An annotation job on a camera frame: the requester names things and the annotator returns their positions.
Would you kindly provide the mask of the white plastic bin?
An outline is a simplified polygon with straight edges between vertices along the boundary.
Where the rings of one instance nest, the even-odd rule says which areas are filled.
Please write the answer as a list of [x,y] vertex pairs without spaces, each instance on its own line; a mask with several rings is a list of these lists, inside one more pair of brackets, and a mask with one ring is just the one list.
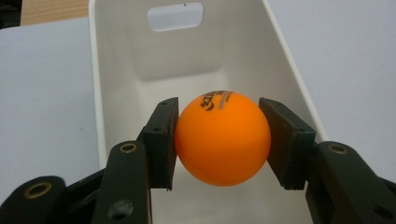
[[[100,162],[172,97],[236,91],[321,125],[268,0],[90,0],[89,19]],[[178,165],[151,201],[153,224],[312,224],[304,192],[283,189],[269,166],[221,188]]]

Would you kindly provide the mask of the wooden table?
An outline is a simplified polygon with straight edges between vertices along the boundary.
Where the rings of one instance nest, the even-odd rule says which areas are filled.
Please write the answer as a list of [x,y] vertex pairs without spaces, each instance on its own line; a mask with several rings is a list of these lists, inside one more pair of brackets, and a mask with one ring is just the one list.
[[87,17],[89,0],[22,0],[21,26]]

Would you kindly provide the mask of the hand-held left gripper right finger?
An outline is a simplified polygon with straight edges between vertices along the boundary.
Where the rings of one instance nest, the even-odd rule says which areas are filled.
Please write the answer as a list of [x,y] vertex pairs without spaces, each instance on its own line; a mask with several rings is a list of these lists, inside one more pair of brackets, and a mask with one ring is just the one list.
[[278,101],[262,97],[259,108],[270,126],[271,149],[267,160],[280,186],[303,190],[307,152],[315,144],[316,131]]

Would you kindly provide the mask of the orange table tennis ball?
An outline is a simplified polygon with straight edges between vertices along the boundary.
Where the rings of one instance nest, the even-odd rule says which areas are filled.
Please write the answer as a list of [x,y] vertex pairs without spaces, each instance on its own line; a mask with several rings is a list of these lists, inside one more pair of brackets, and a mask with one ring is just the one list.
[[176,126],[181,163],[209,185],[229,187],[257,174],[270,152],[271,132],[263,112],[234,91],[211,91],[192,100]]

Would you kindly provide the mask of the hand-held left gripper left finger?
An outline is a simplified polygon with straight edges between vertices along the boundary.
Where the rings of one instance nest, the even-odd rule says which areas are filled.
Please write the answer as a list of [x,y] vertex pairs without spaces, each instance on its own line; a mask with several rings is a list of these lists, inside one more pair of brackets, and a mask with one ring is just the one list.
[[178,98],[157,104],[147,124],[137,137],[148,152],[148,180],[151,189],[173,188],[177,161],[175,129],[178,121]]

